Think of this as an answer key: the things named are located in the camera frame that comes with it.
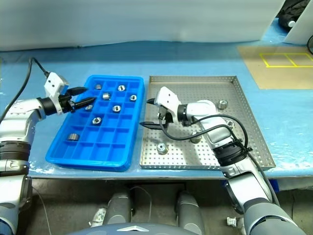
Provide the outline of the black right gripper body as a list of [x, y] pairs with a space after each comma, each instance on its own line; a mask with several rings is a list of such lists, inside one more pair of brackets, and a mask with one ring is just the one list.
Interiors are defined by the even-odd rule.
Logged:
[[168, 111], [167, 108], [164, 106], [159, 106], [159, 111], [158, 111], [158, 120], [160, 127], [163, 129], [168, 129], [169, 124], [173, 123], [173, 117]]

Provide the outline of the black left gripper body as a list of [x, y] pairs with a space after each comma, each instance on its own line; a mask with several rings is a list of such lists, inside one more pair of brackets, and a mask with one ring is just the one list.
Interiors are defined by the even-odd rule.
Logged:
[[61, 106], [62, 112], [74, 112], [74, 102], [71, 100], [72, 96], [69, 94], [61, 94], [58, 97], [59, 104]]

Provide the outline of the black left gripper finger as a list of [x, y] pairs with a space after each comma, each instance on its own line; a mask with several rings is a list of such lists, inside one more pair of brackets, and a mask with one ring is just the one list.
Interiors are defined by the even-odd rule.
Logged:
[[88, 97], [88, 98], [82, 99], [78, 102], [75, 102], [74, 103], [74, 110], [78, 110], [78, 109], [87, 107], [89, 105], [92, 105], [95, 100], [96, 100], [95, 97]]
[[65, 95], [77, 96], [86, 92], [87, 90], [88, 89], [86, 87], [74, 87], [74, 88], [67, 89]]

